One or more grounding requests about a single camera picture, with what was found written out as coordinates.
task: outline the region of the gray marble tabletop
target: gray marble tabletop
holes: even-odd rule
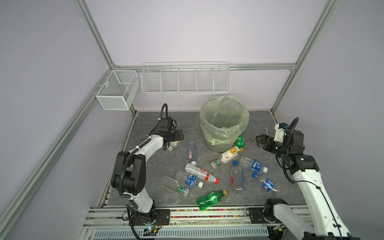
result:
[[[128,140],[127,150],[141,143],[157,123],[159,112],[139,112],[132,134]],[[156,206],[192,206],[196,200],[213,190],[226,189],[228,195],[223,197],[218,205],[264,205],[268,198],[282,198],[290,205],[306,204],[303,194],[297,184],[291,184],[285,178],[282,169],[277,164],[275,156],[257,147],[255,136],[265,133],[264,127],[268,127],[269,135],[274,135],[275,122],[268,111],[249,112],[249,124],[244,131],[246,157],[260,161],[268,168],[268,172],[258,179],[252,177],[250,170],[244,171],[246,189],[243,193],[237,194],[232,190],[231,168],[232,163],[221,165],[213,169],[210,165],[218,154],[211,152],[204,145],[203,131],[200,127],[199,112],[175,112],[169,115],[177,121],[177,129],[183,129],[184,141],[172,150],[158,150],[147,160],[147,180],[145,188],[149,196],[155,201]],[[177,170],[184,169],[188,161],[188,139],[194,138],[197,145],[199,157],[197,166],[205,169],[210,174],[220,179],[219,184],[204,182],[203,188],[195,187],[190,189],[188,196],[181,196],[173,193],[159,185],[164,174],[175,177]],[[269,178],[275,183],[276,191],[267,192],[262,188],[260,178]],[[119,197],[116,189],[113,189],[108,201],[108,206],[126,205],[127,200]]]

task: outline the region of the pepsi label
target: pepsi label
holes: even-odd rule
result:
[[[190,174],[187,178],[187,186],[189,187],[195,187],[197,182],[197,176]]]
[[[251,165],[251,170],[254,172],[259,172],[261,167],[262,167],[262,163],[254,160]]]
[[[270,192],[274,185],[275,185],[274,182],[272,182],[271,180],[267,179],[264,182],[264,184],[263,184],[263,188],[265,190],[267,190],[268,192]]]

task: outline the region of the green plastic bottle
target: green plastic bottle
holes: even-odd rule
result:
[[[222,197],[227,195],[226,190],[221,190],[221,191],[213,191],[208,193],[204,197],[199,197],[197,199],[197,204],[199,205],[200,210],[205,210],[216,203],[218,203]]]
[[[244,152],[245,141],[243,132],[237,137],[235,145],[240,149],[240,151]]]

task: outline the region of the wire basket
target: wire basket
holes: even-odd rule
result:
[[[113,70],[96,97],[105,110],[129,110],[139,85],[136,71]]]
[[[227,94],[229,63],[143,63],[141,90],[144,94]]]

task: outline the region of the plastic bottle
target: plastic bottle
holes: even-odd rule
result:
[[[196,142],[195,139],[190,138],[189,139],[189,151],[188,151],[188,158],[189,161],[196,166],[197,162],[197,148],[196,148]]]
[[[268,171],[268,168],[264,167],[261,162],[258,162],[256,160],[250,159],[245,156],[240,157],[240,165],[256,173],[262,173],[262,172]]]
[[[258,178],[258,174],[255,172],[253,175],[252,175],[253,178]],[[275,183],[272,182],[271,180],[267,179],[267,180],[264,180],[264,179],[258,179],[259,182],[262,184],[262,187],[267,190],[268,192],[270,192],[271,190],[272,191],[275,191],[275,192],[278,192],[279,190],[277,190],[274,186],[275,186]]]
[[[232,167],[231,173],[232,173],[232,188],[237,193],[244,191],[245,182],[244,182],[243,170],[238,165],[237,161],[233,161],[233,167]]]
[[[169,151],[172,151],[172,150],[179,144],[179,142],[180,142],[180,141],[170,142],[170,143],[169,143],[168,150],[169,150]]]
[[[198,178],[204,179],[205,181],[218,184],[218,178],[215,178],[213,175],[209,174],[209,172],[190,163],[185,166],[185,171],[192,173],[193,175],[196,175]]]
[[[197,176],[192,173],[184,172],[179,169],[175,175],[175,179],[179,182],[185,183],[188,187],[198,186],[199,188],[203,187],[203,182],[197,180]]]
[[[200,210],[205,210],[217,204],[221,200],[221,198],[226,195],[227,195],[226,190],[213,191],[203,197],[199,197],[197,199],[197,204],[199,205]]]
[[[244,152],[245,141],[243,132],[240,134],[240,136],[237,137],[235,145],[240,149],[240,151]]]
[[[216,160],[211,162],[211,166],[215,169],[222,164],[226,164],[231,160],[238,158],[240,156],[240,153],[240,149],[237,146],[231,147],[227,151],[220,154]]]
[[[166,189],[171,190],[172,192],[178,192],[183,196],[188,195],[189,189],[184,188],[180,186],[180,182],[167,176],[164,175],[163,178],[160,180],[160,185],[165,187]]]

